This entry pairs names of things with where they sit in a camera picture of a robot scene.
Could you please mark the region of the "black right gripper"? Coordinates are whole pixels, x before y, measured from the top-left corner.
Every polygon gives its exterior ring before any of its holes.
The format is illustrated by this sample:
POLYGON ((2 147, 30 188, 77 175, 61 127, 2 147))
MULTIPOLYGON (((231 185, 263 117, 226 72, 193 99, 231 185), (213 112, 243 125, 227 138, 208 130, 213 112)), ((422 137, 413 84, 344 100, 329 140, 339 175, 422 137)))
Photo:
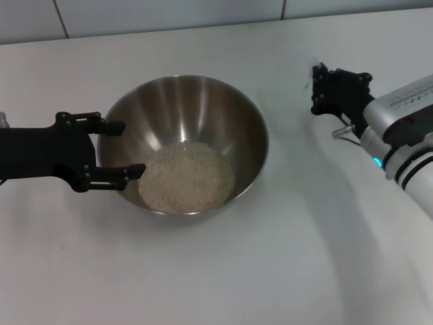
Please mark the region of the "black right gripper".
POLYGON ((314 65, 311 112, 332 114, 341 121, 345 116, 355 126, 354 133, 363 134, 368 126, 363 112, 374 99, 369 90, 371 81, 368 72, 355 73, 340 68, 329 70, 322 62, 314 65))

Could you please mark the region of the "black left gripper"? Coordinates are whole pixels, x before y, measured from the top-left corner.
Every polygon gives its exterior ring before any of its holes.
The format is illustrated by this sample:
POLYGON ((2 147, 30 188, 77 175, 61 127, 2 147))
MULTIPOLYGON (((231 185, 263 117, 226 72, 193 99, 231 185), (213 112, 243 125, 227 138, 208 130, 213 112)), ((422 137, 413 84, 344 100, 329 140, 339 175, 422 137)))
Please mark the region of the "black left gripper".
POLYGON ((123 191, 139 179, 145 164, 96 167, 89 134, 120 136, 122 121, 108 121, 99 112, 58 112, 47 128, 1 130, 1 180, 57 177, 78 193, 89 190, 123 191))

